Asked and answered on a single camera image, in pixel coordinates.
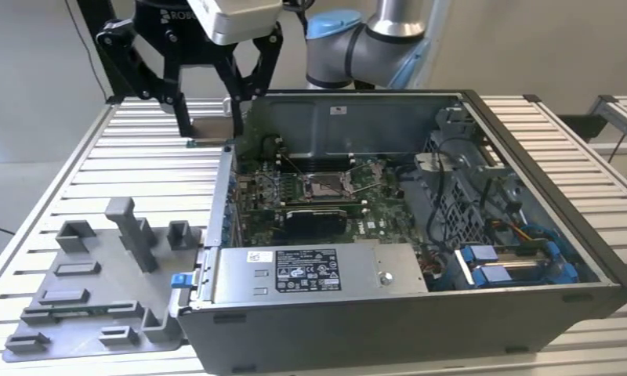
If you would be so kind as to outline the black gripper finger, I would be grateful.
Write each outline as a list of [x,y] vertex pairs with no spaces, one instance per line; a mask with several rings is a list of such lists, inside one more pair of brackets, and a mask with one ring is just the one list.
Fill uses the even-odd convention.
[[146,65],[133,43],[137,33],[130,19],[110,20],[95,35],[95,42],[117,68],[132,93],[142,100],[156,99],[161,109],[174,115],[178,133],[193,136],[190,116],[181,92],[181,64],[165,61],[162,74],[156,75]]
[[270,33],[252,40],[258,51],[257,61],[250,75],[242,76],[233,56],[237,43],[221,45],[220,58],[214,62],[214,69],[229,94],[229,108],[233,119],[233,137],[244,133],[244,116],[241,103],[249,102],[254,97],[264,96],[270,85],[276,70],[277,58],[282,47],[282,28],[276,23]]

